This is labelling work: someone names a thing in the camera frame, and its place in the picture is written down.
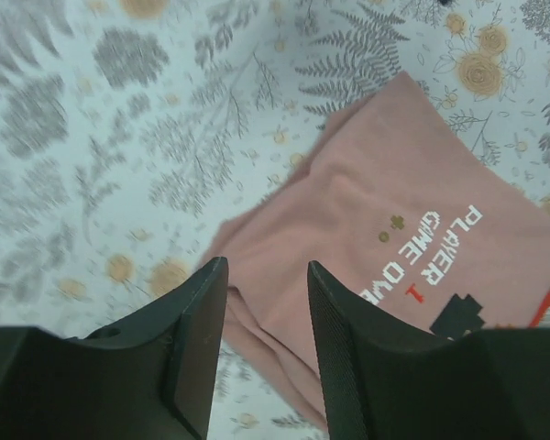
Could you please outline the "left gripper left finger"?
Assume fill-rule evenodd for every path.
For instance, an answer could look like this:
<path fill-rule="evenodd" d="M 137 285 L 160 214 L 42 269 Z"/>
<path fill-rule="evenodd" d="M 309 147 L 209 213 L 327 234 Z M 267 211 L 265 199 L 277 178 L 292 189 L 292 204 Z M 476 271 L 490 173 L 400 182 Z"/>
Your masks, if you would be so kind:
<path fill-rule="evenodd" d="M 0 439 L 204 439 L 228 263 L 84 338 L 0 326 Z"/>

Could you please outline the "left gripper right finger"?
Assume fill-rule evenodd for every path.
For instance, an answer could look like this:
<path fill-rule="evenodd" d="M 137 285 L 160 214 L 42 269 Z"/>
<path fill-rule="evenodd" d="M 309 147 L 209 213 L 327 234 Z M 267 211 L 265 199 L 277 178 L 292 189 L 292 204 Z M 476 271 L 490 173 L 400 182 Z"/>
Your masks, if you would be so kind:
<path fill-rule="evenodd" d="M 308 298 L 333 439 L 550 439 L 550 328 L 486 329 L 454 296 L 429 331 L 322 264 Z"/>

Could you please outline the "pink t shirt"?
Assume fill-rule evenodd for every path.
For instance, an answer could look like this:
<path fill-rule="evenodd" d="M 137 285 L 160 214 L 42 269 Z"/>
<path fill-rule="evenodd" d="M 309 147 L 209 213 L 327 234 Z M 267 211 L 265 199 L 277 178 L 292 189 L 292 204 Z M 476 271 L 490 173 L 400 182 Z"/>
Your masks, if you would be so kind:
<path fill-rule="evenodd" d="M 537 325 L 550 304 L 550 215 L 481 164 L 406 72 L 331 114 L 269 198 L 221 224 L 224 338 L 325 428 L 307 293 L 321 262 L 423 330 Z"/>

